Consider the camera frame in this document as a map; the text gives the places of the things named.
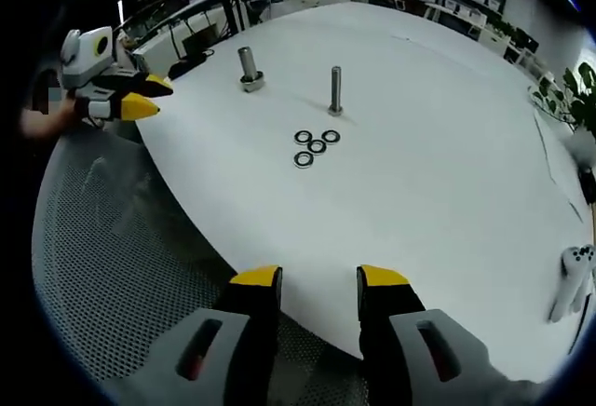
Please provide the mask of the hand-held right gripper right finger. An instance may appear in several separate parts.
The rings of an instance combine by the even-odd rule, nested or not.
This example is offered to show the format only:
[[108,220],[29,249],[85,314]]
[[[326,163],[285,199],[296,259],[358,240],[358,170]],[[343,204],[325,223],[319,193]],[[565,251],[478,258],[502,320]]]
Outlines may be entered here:
[[371,405],[534,405],[540,386],[496,369],[486,345],[427,309],[397,271],[356,269],[359,348]]

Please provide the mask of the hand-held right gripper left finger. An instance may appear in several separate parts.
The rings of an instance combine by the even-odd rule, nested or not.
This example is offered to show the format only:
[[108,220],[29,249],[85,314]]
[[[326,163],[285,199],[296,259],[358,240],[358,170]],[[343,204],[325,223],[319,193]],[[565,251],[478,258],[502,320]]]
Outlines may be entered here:
[[264,405],[278,349],[282,269],[232,277],[211,308],[159,335],[136,372],[109,382],[115,405]]

